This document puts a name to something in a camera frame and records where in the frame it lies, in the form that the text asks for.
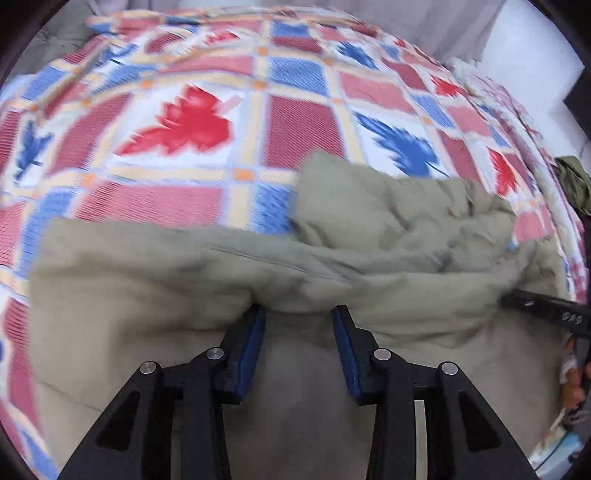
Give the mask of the person right hand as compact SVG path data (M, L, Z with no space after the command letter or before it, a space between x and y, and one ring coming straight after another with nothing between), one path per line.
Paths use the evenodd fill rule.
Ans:
M568 333L564 336L559 372L561 408L579 410L590 391L590 340Z

